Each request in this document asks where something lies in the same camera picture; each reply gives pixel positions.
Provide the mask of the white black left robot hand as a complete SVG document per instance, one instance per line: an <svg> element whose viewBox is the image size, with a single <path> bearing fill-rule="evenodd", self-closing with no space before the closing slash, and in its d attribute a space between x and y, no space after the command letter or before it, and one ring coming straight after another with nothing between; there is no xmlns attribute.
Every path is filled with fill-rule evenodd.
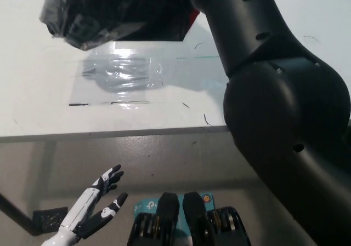
<svg viewBox="0 0 351 246"><path fill-rule="evenodd" d="M72 233L75 238L87 239L114 218L128 197L125 192L121 193L103 210L95 215L92 213L100 199L109 191L117 188L117 182L124 174L120 168L119 164L110 168L99 176L89 188L85 189L65 216L59 231Z"/></svg>

